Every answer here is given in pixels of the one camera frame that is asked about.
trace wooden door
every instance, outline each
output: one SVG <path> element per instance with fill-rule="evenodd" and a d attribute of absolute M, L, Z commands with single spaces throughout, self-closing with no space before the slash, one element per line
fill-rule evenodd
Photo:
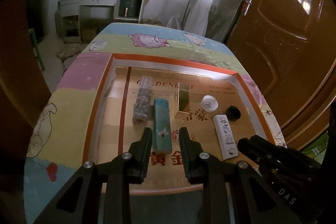
<path fill-rule="evenodd" d="M 332 0 L 251 2 L 227 45 L 284 128 L 314 100 L 332 73 L 336 7 Z M 284 132 L 285 138 L 295 130 Z"/>

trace gold box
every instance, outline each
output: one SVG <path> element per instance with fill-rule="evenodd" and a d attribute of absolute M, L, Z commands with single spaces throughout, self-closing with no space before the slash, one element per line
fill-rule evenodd
<path fill-rule="evenodd" d="M 189 86 L 185 84 L 178 84 L 176 94 L 175 118 L 185 119 L 189 115 Z"/>

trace white plastic bag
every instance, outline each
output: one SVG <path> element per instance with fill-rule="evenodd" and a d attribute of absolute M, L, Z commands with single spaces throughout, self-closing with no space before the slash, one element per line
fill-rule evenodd
<path fill-rule="evenodd" d="M 196 0 L 195 6 L 190 10 L 185 21 L 183 30 L 205 36 L 212 2 L 213 0 Z"/>
<path fill-rule="evenodd" d="M 177 20 L 177 18 L 179 17 L 179 15 L 177 16 L 172 16 L 168 23 L 166 24 L 167 28 L 172 28 L 172 29 L 177 29 L 180 30 L 181 29 L 181 25 L 179 23 L 179 21 Z"/>

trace silver screw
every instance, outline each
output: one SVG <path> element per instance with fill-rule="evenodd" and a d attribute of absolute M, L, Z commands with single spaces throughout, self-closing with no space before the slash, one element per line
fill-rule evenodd
<path fill-rule="evenodd" d="M 124 160 L 128 160 L 128 159 L 130 159 L 130 158 L 132 157 L 132 154 L 131 154 L 131 153 L 128 153 L 128 152 L 125 152 L 125 153 L 123 153 L 121 156 L 122 156 L 122 158 L 123 158 Z"/>
<path fill-rule="evenodd" d="M 246 169 L 246 168 L 248 168 L 248 166 L 249 166 L 249 164 L 246 162 L 246 161 L 240 161 L 239 163 L 238 163 L 238 166 L 239 166 L 239 168 L 241 168 L 241 169 Z"/>
<path fill-rule="evenodd" d="M 199 154 L 199 157 L 203 160 L 206 160 L 210 157 L 210 155 L 207 152 L 202 152 Z"/>
<path fill-rule="evenodd" d="M 92 161 L 86 161 L 84 164 L 83 164 L 84 168 L 86 169 L 89 169 L 93 166 L 93 162 Z"/>

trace teal box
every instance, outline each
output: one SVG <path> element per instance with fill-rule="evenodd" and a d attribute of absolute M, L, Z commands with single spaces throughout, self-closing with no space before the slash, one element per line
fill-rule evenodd
<path fill-rule="evenodd" d="M 156 154 L 170 154 L 171 144 L 169 103 L 158 98 L 154 100 L 153 150 Z"/>

